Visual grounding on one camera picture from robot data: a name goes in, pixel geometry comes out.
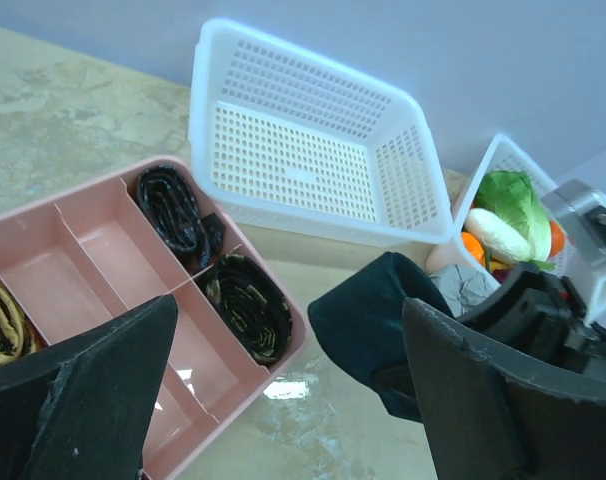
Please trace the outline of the pink divided tray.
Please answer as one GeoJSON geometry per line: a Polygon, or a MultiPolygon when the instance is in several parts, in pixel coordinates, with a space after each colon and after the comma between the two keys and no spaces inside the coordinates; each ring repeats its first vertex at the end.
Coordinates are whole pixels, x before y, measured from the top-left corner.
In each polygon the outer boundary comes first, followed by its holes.
{"type": "Polygon", "coordinates": [[[305,315],[273,365],[258,364],[209,303],[135,201],[145,170],[188,166],[151,157],[0,215],[0,282],[48,343],[87,331],[156,296],[172,294],[178,325],[143,448],[146,476],[174,479],[305,348],[305,315]]]}

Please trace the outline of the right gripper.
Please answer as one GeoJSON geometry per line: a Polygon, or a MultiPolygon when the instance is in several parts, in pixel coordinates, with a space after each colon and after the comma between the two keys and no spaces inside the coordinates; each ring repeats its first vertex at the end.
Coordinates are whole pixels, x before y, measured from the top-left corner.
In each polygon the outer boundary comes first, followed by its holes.
{"type": "Polygon", "coordinates": [[[499,289],[457,321],[556,367],[606,375],[606,329],[585,325],[586,315],[569,277],[521,263],[499,289]]]}

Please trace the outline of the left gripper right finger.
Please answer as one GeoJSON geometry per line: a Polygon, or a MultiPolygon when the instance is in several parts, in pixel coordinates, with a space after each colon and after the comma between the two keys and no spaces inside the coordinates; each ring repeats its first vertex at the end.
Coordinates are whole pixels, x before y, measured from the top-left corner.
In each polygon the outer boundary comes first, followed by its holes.
{"type": "Polygon", "coordinates": [[[440,479],[606,479],[606,360],[579,374],[418,299],[403,332],[440,479]]]}

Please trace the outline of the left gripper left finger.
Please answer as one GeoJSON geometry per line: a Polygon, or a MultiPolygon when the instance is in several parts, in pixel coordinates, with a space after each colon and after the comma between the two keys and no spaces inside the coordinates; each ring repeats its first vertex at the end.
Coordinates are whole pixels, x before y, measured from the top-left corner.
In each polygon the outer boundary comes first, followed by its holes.
{"type": "Polygon", "coordinates": [[[0,367],[0,479],[138,479],[172,295],[0,367]]]}

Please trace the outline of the dark green tie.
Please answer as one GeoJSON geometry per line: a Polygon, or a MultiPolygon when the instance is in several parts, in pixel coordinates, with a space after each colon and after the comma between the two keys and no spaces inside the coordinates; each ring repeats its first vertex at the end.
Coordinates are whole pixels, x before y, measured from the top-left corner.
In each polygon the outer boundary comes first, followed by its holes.
{"type": "Polygon", "coordinates": [[[319,345],[338,368],[375,392],[389,415],[421,422],[403,336],[407,298],[453,315],[422,268],[396,252],[382,254],[311,302],[307,313],[319,345]]]}

